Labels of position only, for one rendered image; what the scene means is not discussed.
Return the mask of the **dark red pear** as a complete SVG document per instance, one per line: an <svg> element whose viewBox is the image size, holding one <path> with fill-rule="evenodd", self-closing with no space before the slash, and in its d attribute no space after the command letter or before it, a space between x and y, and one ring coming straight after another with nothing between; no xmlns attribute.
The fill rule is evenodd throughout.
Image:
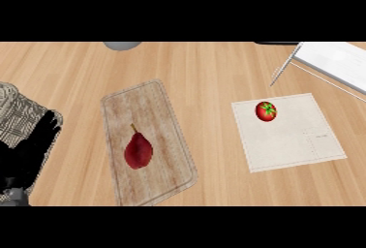
<svg viewBox="0 0 366 248"><path fill-rule="evenodd" d="M135 134L125 149L125 160L129 167L139 170L151 163L154 147L144 134L138 131L135 125L132 125L132 129Z"/></svg>

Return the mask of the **grey round object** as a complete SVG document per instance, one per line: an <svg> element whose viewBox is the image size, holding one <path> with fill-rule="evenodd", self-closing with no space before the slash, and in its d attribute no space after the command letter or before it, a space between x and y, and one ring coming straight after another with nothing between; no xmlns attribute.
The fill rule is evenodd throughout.
<svg viewBox="0 0 366 248"><path fill-rule="evenodd" d="M136 48L139 45L141 45L141 42L105 42L105 46L111 50L117 50L117 51L130 50Z"/></svg>

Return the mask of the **red cupcake with green topping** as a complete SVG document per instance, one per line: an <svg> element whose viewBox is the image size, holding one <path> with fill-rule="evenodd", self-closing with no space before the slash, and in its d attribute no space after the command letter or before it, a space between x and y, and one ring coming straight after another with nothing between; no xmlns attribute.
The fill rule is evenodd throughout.
<svg viewBox="0 0 366 248"><path fill-rule="evenodd" d="M254 112L257 118L265 122L271 122L278 116L277 107L271 102L260 102L256 106Z"/></svg>

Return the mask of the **white tiered shelf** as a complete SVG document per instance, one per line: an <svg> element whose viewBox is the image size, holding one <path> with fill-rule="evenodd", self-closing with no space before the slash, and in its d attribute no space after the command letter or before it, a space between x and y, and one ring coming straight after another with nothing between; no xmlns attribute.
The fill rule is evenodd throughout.
<svg viewBox="0 0 366 248"><path fill-rule="evenodd" d="M275 84L290 64L312 74L309 70L294 63L294 60L362 93L365 97L359 97L315 75L366 103L366 49L349 42L300 42L282 67L274 73L271 85Z"/></svg>

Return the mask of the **beige placemat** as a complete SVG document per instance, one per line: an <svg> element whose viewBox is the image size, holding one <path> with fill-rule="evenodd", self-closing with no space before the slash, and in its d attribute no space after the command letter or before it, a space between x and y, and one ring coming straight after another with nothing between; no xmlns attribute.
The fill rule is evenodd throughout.
<svg viewBox="0 0 366 248"><path fill-rule="evenodd" d="M275 105L278 116L259 119L256 106ZM250 171L269 171L333 160L346 153L311 93L232 104Z"/></svg>

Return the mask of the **wooden cutting board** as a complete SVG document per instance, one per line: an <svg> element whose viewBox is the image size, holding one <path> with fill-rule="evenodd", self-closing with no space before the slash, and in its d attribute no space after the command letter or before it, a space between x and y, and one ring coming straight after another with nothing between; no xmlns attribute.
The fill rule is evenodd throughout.
<svg viewBox="0 0 366 248"><path fill-rule="evenodd" d="M108 95L102 115L116 202L154 205L198 181L161 81L154 79Z"/></svg>

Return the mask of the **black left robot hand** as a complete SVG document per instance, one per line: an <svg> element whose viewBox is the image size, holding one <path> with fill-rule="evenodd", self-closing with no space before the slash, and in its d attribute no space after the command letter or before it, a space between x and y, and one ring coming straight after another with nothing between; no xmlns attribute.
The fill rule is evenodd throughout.
<svg viewBox="0 0 366 248"><path fill-rule="evenodd" d="M48 110L29 138L15 148L0 140L0 192L12 188L27 189L33 185L45 154L61 130L55 112Z"/></svg>

